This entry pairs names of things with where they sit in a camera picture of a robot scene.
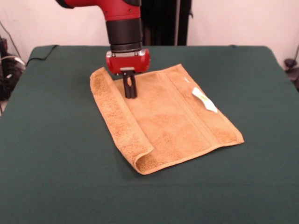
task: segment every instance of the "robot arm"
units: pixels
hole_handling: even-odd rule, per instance
[[[108,68],[114,74],[123,75],[126,97],[137,97],[134,74],[145,72],[150,66],[150,52],[142,49],[141,0],[56,1],[65,8],[99,6],[102,9],[111,49],[106,55]]]

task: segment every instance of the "brown towel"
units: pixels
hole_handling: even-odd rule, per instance
[[[127,99],[122,80],[113,81],[104,68],[91,75],[92,93],[112,138],[139,173],[244,142],[219,110],[208,111],[192,95],[200,87],[181,65],[138,75],[136,83],[138,98]]]

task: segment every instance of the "white wall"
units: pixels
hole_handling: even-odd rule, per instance
[[[281,65],[295,54],[299,0],[193,0],[192,9],[189,45],[266,45]],[[55,0],[0,0],[0,20],[24,60],[40,45],[108,45],[98,7],[70,10]],[[6,37],[1,28],[0,33]]]
[[[278,62],[299,44],[299,0],[193,0],[188,45],[265,45]]]
[[[27,60],[35,46],[108,45],[105,20],[98,7],[65,9],[55,0],[0,0],[0,20]],[[15,53],[9,45],[10,52]]]

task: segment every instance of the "table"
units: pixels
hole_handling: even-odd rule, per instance
[[[295,224],[299,94],[266,47],[150,47],[182,63],[245,144],[151,175],[116,149],[89,76],[107,47],[35,48],[0,119],[1,224]]]

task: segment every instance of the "white tag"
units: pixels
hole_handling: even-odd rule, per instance
[[[197,98],[199,98],[205,105],[205,108],[209,111],[213,111],[215,113],[218,113],[218,110],[216,108],[216,106],[214,105],[214,103],[208,98],[206,97],[205,94],[203,94],[199,88],[195,87],[192,91],[192,94],[194,96],[196,96]]]

